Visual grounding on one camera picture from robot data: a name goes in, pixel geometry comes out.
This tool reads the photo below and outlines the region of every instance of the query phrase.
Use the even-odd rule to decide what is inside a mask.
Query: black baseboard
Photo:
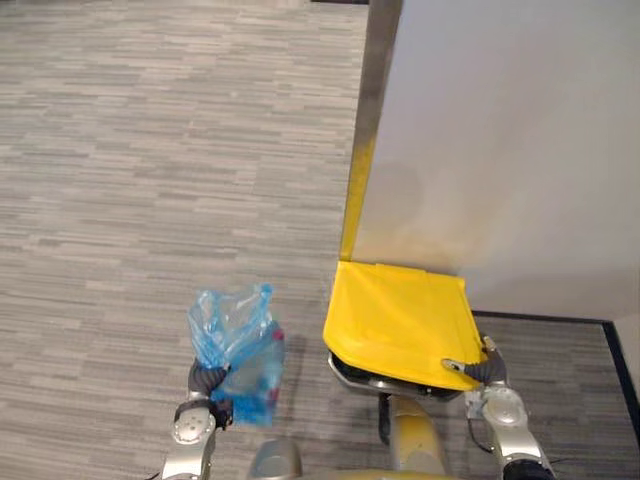
[[[640,447],[640,404],[638,403],[638,396],[633,387],[631,381],[631,375],[629,375],[629,369],[624,360],[622,354],[622,346],[620,345],[620,338],[618,337],[618,331],[616,326],[610,320],[599,320],[597,318],[576,318],[576,317],[556,317],[548,315],[528,315],[523,313],[504,313],[504,312],[487,312],[484,310],[473,310],[473,315],[476,317],[494,317],[494,318],[511,318],[514,320],[538,320],[544,322],[558,322],[558,323],[589,323],[599,324],[602,326],[604,336],[607,339],[609,345],[609,351],[613,357],[613,363],[616,366],[616,373],[618,374],[618,381],[620,382],[620,388],[624,395],[625,402],[627,404],[627,410],[629,417],[631,418],[631,424],[636,433],[636,441]]]

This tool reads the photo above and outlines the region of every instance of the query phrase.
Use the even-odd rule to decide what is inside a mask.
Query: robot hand
[[[465,364],[444,359],[442,364],[482,384],[467,396],[467,406],[470,411],[480,412],[491,430],[491,451],[502,469],[500,478],[554,480],[551,464],[529,430],[524,402],[508,384],[502,355],[488,336],[483,336],[482,342],[487,355],[484,362]]]
[[[507,366],[502,359],[502,355],[500,355],[498,347],[487,335],[482,337],[482,343],[484,345],[482,350],[487,355],[487,359],[484,362],[466,364],[445,358],[442,360],[442,364],[449,370],[464,373],[485,385],[507,384]]]
[[[189,395],[173,418],[173,445],[162,469],[162,480],[207,480],[217,428],[233,423],[231,400],[212,402],[211,392],[224,381],[230,367],[206,369],[193,362]]]

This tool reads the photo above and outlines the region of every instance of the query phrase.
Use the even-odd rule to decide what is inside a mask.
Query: floor
[[[202,287],[269,281],[288,357],[266,438],[307,471],[388,465],[376,403],[325,364],[367,7],[0,2],[0,478],[140,479],[162,464]],[[560,478],[636,479],[599,327],[479,319]],[[460,401],[430,404],[456,474],[492,478]]]

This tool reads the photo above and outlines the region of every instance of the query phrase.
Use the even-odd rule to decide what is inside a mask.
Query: white wall
[[[638,390],[640,2],[405,0],[353,258],[620,319]]]

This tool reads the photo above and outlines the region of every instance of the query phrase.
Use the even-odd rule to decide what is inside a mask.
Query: blue plastic bag
[[[231,365],[211,394],[231,398],[235,422],[269,426],[284,364],[284,333],[269,312],[273,289],[254,285],[235,294],[206,290],[188,313],[191,342],[206,368]]]

